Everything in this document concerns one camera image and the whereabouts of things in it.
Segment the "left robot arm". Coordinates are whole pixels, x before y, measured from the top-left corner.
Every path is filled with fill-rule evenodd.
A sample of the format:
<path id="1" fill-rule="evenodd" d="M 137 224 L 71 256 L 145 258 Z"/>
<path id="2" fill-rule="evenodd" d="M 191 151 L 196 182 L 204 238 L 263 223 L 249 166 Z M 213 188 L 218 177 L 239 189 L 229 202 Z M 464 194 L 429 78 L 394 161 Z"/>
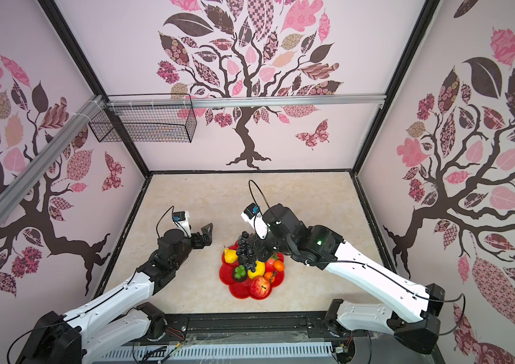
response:
<path id="1" fill-rule="evenodd" d="M 132 276 L 111 291 L 62 315 L 42 316 L 23 333 L 18 363 L 93 363 L 129 341 L 159 337 L 164 314 L 148 299 L 171 282 L 192 250 L 213 242 L 213 224 L 186 236 L 176 228 L 158 239 L 158 248 Z"/>

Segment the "red strawberry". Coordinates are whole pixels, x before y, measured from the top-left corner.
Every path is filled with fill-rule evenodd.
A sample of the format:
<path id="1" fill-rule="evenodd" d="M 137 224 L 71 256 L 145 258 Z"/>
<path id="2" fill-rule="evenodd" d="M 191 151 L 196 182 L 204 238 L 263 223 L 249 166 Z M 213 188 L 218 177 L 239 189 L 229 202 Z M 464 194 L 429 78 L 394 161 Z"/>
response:
<path id="1" fill-rule="evenodd" d="M 277 254 L 273 254 L 266 262 L 265 262 L 265 266 L 266 266 L 266 270 L 267 271 L 275 271 L 276 268 L 275 268 L 275 262 L 278 260 L 278 255 Z"/>

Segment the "yellow lemon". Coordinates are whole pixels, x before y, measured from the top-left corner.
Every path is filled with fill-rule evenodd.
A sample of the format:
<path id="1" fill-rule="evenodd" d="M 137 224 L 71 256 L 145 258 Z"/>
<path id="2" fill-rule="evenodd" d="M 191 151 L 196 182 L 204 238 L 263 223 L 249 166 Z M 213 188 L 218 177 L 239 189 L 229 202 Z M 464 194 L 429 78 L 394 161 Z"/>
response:
<path id="1" fill-rule="evenodd" d="M 249 279 L 253 279 L 255 277 L 263 276 L 266 272 L 266 266 L 264 262 L 257 261 L 255 262 L 254 268 L 249 268 L 247 270 Z"/>

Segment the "black grape bunch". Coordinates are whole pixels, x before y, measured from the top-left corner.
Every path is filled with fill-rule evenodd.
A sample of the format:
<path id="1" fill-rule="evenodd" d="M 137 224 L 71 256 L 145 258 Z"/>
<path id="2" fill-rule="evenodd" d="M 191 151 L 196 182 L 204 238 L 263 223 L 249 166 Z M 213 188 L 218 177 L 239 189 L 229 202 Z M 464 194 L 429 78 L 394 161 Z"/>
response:
<path id="1" fill-rule="evenodd" d="M 252 273 L 257 272 L 257 256 L 250 244 L 250 234 L 246 231 L 243 231 L 239 236 L 237 241 L 238 248 L 236 249 L 236 254 L 238 257 L 239 265 L 245 267 L 247 271 L 251 271 Z"/>

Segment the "small yellow fruit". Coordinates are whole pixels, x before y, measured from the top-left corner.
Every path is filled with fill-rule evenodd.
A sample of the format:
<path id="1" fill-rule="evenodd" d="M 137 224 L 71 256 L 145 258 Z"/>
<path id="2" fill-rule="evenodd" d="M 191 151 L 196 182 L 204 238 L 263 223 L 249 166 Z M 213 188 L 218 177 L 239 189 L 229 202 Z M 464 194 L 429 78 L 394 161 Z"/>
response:
<path id="1" fill-rule="evenodd" d="M 226 264 L 233 264 L 239 259 L 236 250 L 225 249 L 223 253 L 223 260 Z"/>

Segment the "red flower-shaped bowl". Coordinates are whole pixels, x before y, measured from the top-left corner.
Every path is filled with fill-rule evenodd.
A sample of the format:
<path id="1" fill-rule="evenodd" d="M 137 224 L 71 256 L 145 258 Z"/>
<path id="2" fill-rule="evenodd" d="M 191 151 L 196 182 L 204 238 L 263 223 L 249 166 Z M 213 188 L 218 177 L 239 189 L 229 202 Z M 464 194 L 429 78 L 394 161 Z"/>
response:
<path id="1" fill-rule="evenodd" d="M 238 244 L 235 243 L 234 245 L 226 247 L 225 249 L 236 250 L 237 248 L 238 248 Z M 250 286 L 252 279 L 249 279 L 249 277 L 248 277 L 248 279 L 242 283 L 234 282 L 234 279 L 232 278 L 232 271 L 233 271 L 234 267 L 239 265 L 239 263 L 237 261 L 233 264 L 226 264 L 223 260 L 223 253 L 221 256 L 222 265 L 219 269 L 219 280 L 221 280 L 221 282 L 224 283 L 224 285 L 229 287 L 229 292 L 234 298 L 239 299 L 239 300 L 248 299 L 248 298 L 254 299 L 250 295 L 250 291 L 249 291 L 249 286 Z M 278 255 L 278 259 L 285 264 L 285 259 L 284 259 L 283 255 L 281 253 L 277 253 L 277 255 Z M 278 272 L 277 270 L 275 270 L 275 271 L 271 271 L 271 272 L 274 272 L 276 275 L 275 275 L 274 281 L 270 282 L 270 285 L 271 285 L 270 295 L 272 294 L 272 292 L 274 291 L 275 288 L 277 288 L 284 282 L 284 279 L 285 279 L 285 271 Z"/>

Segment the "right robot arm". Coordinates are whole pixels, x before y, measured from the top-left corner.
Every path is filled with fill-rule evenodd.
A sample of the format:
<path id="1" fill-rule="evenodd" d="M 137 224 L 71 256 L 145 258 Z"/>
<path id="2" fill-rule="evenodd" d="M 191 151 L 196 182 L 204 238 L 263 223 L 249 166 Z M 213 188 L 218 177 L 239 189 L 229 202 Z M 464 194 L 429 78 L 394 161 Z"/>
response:
<path id="1" fill-rule="evenodd" d="M 420 354 L 430 354 L 441 331 L 439 314 L 445 290 L 420 285 L 374 262 L 350 242 L 323 225 L 306 226 L 288 207 L 276 204 L 266 212 L 251 203 L 242 218 L 254 229 L 248 251 L 260 261 L 281 253 L 295 262 L 337 275 L 379 300 L 377 304 L 334 301 L 330 321 L 348 332 L 365 330 L 392 335 Z"/>

